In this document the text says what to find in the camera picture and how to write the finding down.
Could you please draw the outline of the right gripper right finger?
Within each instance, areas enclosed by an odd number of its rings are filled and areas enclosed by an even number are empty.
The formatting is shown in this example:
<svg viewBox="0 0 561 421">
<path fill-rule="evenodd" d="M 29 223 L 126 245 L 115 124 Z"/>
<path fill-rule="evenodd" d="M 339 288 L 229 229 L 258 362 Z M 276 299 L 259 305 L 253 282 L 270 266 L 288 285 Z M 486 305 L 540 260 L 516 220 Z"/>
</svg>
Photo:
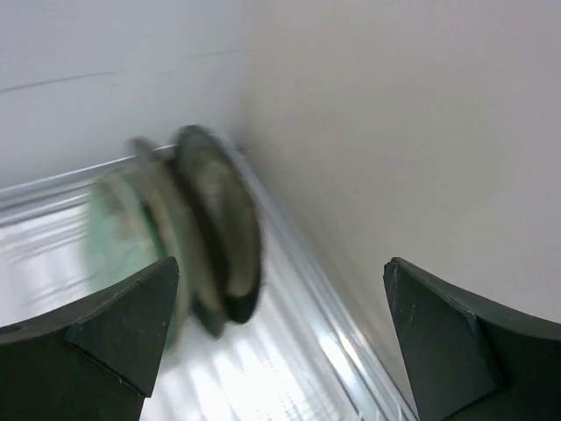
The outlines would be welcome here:
<svg viewBox="0 0 561 421">
<path fill-rule="evenodd" d="M 560 325 L 393 258 L 383 281 L 421 420 L 558 420 Z"/>
</svg>

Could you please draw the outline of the small teal flower plate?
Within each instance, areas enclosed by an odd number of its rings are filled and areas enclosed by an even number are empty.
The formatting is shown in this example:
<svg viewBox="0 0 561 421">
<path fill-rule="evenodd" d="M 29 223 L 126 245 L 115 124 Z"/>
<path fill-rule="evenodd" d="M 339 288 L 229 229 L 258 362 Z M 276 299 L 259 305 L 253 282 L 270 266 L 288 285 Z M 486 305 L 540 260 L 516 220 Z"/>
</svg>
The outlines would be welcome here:
<svg viewBox="0 0 561 421">
<path fill-rule="evenodd" d="M 93 183 L 84 257 L 94 291 L 108 288 L 157 260 L 168 256 L 177 260 L 179 281 L 165 344 L 171 353 L 180 343 L 193 282 L 169 214 L 162 204 L 150 205 L 144 187 L 134 168 L 113 170 Z"/>
</svg>

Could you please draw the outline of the grey rim cream plate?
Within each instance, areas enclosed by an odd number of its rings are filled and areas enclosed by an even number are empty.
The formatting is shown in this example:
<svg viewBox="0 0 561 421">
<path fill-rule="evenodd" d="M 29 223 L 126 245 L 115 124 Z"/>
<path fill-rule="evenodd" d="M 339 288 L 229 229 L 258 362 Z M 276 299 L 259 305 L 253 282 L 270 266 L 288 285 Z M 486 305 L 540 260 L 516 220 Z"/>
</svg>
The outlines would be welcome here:
<svg viewBox="0 0 561 421">
<path fill-rule="evenodd" d="M 225 264 L 202 204 L 151 140 L 135 137 L 128 140 L 128 146 L 138 167 L 141 194 L 160 229 L 165 249 L 180 269 L 176 320 L 181 323 L 193 313 L 210 336 L 219 338 L 227 321 Z"/>
<path fill-rule="evenodd" d="M 225 308 L 230 320 L 247 323 L 263 282 L 263 241 L 253 195 L 216 134 L 186 125 L 174 135 L 174 164 L 208 215 L 228 265 Z"/>
</svg>

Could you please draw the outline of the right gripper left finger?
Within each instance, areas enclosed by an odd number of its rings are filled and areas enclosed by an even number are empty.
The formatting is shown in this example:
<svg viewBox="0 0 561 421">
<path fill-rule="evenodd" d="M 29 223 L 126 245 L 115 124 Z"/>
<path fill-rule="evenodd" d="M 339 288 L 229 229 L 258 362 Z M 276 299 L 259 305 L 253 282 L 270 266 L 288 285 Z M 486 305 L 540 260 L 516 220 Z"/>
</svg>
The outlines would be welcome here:
<svg viewBox="0 0 561 421">
<path fill-rule="evenodd" d="M 167 257 L 1 329 L 3 420 L 137 420 L 151 397 L 178 289 Z"/>
</svg>

